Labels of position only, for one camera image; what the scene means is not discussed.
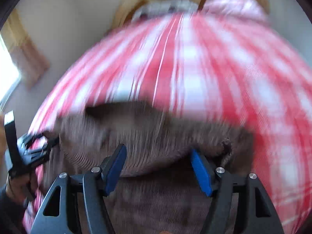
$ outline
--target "blue gripper pad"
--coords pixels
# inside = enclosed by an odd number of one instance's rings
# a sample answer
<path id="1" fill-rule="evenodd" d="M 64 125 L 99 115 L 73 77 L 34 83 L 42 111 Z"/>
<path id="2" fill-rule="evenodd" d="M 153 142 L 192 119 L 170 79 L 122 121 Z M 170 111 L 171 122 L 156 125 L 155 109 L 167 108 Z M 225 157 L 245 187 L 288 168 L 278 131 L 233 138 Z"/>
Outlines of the blue gripper pad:
<path id="1" fill-rule="evenodd" d="M 199 183 L 199 186 L 201 190 L 207 195 L 211 196 L 213 189 L 211 187 L 211 177 L 208 173 L 207 168 L 205 167 L 203 160 L 207 162 L 206 159 L 202 159 L 202 155 L 195 150 L 192 149 L 191 151 L 191 164 L 193 167 L 193 170 L 195 172 L 196 179 Z"/>
<path id="2" fill-rule="evenodd" d="M 123 144 L 119 145 L 110 157 L 107 165 L 102 171 L 102 177 L 105 184 L 104 192 L 108 196 L 115 190 L 121 170 L 127 158 L 127 148 Z"/>

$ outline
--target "sleeve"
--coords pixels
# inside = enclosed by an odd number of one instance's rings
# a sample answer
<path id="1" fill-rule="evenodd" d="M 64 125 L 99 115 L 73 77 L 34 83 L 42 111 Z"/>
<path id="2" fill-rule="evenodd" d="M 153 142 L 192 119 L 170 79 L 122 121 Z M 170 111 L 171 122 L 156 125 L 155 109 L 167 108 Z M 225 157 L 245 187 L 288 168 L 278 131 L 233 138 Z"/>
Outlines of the sleeve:
<path id="1" fill-rule="evenodd" d="M 26 207 L 13 202 L 5 192 L 6 186 L 0 189 L 0 230 L 3 234 L 26 233 L 22 220 Z"/>

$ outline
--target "metal screw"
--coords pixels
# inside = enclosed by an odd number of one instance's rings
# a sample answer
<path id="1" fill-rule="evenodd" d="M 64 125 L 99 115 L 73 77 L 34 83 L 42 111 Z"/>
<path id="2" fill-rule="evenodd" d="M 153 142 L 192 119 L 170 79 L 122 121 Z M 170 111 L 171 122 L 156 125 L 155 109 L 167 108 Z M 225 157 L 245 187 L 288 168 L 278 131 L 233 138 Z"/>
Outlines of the metal screw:
<path id="1" fill-rule="evenodd" d="M 59 175 L 59 177 L 60 177 L 60 178 L 66 178 L 66 177 L 67 177 L 67 173 L 61 173 L 61 174 Z"/>
<path id="2" fill-rule="evenodd" d="M 257 175 L 255 173 L 249 173 L 249 178 L 256 179 Z"/>
<path id="3" fill-rule="evenodd" d="M 217 173 L 224 173 L 225 169 L 223 167 L 216 168 Z"/>
<path id="4" fill-rule="evenodd" d="M 95 167 L 93 167 L 93 168 L 91 169 L 91 171 L 92 171 L 93 173 L 98 173 L 100 170 L 101 170 L 101 168 L 98 167 L 98 166 L 95 166 Z"/>

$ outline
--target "red plaid blanket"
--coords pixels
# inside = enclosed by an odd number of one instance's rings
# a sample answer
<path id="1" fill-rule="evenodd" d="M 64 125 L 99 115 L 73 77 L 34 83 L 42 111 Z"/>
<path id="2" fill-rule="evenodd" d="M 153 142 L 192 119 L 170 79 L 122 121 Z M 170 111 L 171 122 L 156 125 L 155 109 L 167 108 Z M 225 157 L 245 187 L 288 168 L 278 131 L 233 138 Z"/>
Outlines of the red plaid blanket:
<path id="1" fill-rule="evenodd" d="M 178 116 L 255 131 L 253 171 L 286 234 L 312 206 L 312 72 L 270 28 L 236 18 L 168 15 L 112 33 L 62 77 L 30 132 L 86 104 L 147 99 Z M 43 177 L 42 167 L 37 169 Z M 32 204 L 34 214 L 43 196 Z M 33 217 L 25 215 L 30 229 Z"/>

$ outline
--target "brown corduroy fabric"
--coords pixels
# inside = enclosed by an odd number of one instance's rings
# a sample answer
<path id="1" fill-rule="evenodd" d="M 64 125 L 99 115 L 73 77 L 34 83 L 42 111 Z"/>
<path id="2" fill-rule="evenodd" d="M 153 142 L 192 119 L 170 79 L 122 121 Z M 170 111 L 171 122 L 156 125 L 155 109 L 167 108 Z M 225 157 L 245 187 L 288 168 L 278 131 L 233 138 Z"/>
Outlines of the brown corduroy fabric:
<path id="1" fill-rule="evenodd" d="M 116 233 L 200 232 L 211 199 L 196 181 L 188 159 L 191 148 L 232 173 L 247 175 L 252 164 L 253 137 L 243 127 L 178 119 L 145 102 L 87 108 L 84 115 L 57 119 L 46 134 L 59 134 L 60 148 L 53 149 L 45 165 L 45 188 L 60 172 L 84 173 L 119 143 L 126 145 L 121 178 L 104 199 Z M 221 145 L 225 138 L 231 142 L 230 157 Z"/>

